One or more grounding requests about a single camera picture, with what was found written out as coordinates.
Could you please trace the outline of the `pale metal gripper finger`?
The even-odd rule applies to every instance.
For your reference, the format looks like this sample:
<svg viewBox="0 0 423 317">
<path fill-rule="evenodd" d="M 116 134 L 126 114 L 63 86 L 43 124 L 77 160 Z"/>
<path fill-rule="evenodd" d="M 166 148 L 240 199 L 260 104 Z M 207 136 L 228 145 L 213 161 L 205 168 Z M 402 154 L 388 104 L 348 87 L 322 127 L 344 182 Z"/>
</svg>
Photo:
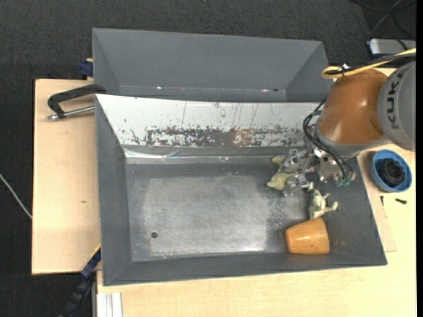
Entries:
<svg viewBox="0 0 423 317">
<path fill-rule="evenodd" d="M 266 183 L 269 188 L 279 191 L 283 196 L 287 197 L 299 190 L 306 192 L 313 189 L 313 183 L 308 181 L 304 174 L 287 174 L 276 173 Z"/>
<path fill-rule="evenodd" d="M 310 152 L 307 149 L 292 149 L 288 153 L 272 157 L 271 161 L 278 165 L 278 172 L 303 172 L 310 164 Z"/>
</svg>

